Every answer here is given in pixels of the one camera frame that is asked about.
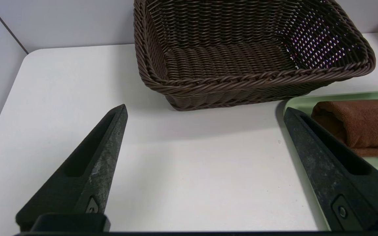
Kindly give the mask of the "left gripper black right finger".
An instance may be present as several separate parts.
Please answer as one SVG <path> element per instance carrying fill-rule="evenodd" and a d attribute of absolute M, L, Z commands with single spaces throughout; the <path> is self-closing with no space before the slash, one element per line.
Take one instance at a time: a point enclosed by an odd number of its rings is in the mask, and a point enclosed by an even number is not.
<path fill-rule="evenodd" d="M 306 113 L 284 122 L 330 230 L 378 231 L 378 170 Z"/>

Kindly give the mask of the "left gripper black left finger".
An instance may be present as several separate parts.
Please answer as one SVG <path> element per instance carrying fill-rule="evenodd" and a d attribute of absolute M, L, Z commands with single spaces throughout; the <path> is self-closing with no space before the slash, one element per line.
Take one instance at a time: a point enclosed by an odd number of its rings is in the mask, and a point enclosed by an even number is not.
<path fill-rule="evenodd" d="M 128 112 L 111 109 L 19 210 L 20 230 L 109 230 L 104 214 Z"/>

